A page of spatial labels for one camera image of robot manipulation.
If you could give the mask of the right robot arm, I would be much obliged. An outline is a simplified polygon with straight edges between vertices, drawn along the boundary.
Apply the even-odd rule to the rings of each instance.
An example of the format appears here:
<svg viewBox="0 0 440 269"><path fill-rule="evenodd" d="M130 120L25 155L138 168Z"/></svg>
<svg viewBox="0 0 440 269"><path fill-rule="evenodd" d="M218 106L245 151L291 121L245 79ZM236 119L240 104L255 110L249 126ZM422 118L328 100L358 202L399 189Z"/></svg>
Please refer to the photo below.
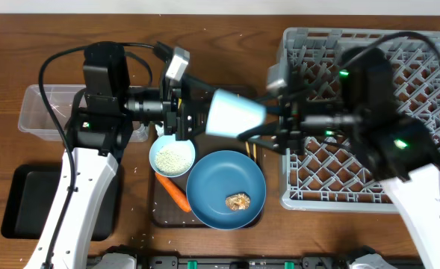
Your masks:
<svg viewBox="0 0 440 269"><path fill-rule="evenodd" d="M381 184L426 268L440 268L440 151L429 129L398 111L387 34L345 51L336 71L310 84L272 90L279 120L238 135L278 153L303 150L308 136L345 136L360 164Z"/></svg>

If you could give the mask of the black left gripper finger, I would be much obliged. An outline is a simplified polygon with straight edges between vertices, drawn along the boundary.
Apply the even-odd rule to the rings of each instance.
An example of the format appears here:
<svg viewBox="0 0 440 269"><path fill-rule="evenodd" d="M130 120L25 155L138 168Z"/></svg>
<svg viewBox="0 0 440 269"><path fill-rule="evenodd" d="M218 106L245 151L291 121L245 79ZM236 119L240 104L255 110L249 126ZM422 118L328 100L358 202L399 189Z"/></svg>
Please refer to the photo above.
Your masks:
<svg viewBox="0 0 440 269"><path fill-rule="evenodd" d="M196 137L202 134L206 129L208 112L205 110L192 110L189 113L189 135Z"/></svg>
<svg viewBox="0 0 440 269"><path fill-rule="evenodd" d="M214 87L192 75L184 74L182 76L182 95L189 96L191 89L201 90L204 93L214 93L218 90L218 87Z"/></svg>

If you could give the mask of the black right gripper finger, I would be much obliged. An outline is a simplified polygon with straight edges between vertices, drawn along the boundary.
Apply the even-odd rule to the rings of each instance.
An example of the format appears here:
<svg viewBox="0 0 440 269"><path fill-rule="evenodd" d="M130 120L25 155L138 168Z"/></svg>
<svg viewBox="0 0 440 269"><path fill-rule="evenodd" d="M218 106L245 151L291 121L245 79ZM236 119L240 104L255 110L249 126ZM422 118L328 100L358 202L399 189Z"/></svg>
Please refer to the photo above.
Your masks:
<svg viewBox="0 0 440 269"><path fill-rule="evenodd" d="M266 93L263 96L256 97L254 102L258 104L264 105L266 102L269 101L276 101L276 105L267 105L266 110L267 112L290 112L291 106L289 105L287 99L285 99L282 95L280 96L274 96L272 93Z"/></svg>
<svg viewBox="0 0 440 269"><path fill-rule="evenodd" d="M288 123L280 123L279 121L267 123L248 129L237 136L238 140L249 140L256 136L270 136L272 140L280 138L284 134L289 133L291 125Z"/></svg>

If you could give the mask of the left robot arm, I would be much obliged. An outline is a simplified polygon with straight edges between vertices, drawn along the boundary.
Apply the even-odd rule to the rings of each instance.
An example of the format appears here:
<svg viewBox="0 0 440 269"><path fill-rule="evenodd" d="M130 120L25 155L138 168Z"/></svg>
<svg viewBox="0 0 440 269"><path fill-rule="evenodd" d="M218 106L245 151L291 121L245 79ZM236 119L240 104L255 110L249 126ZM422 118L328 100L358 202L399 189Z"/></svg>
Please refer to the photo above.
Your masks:
<svg viewBox="0 0 440 269"><path fill-rule="evenodd" d="M117 174L134 122L161 123L164 133L190 140L205 130L196 121L206 107L192 87L212 86L188 75L190 53L156 43L165 68L158 87L133 88L130 43L103 41L80 48L85 86L73 99L66 125L54 120L64 145L61 177L29 268L84 268L105 193Z"/></svg>

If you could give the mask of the light blue plastic cup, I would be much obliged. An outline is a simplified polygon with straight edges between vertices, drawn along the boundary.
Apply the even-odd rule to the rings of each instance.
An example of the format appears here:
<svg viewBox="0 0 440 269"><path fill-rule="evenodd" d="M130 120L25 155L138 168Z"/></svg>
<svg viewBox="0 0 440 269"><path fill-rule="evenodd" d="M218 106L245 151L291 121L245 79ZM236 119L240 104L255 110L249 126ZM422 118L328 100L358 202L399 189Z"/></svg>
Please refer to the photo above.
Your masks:
<svg viewBox="0 0 440 269"><path fill-rule="evenodd" d="M236 138L239 134L260 126L267 117L267 109L237 94L216 90L206 121L207 135Z"/></svg>

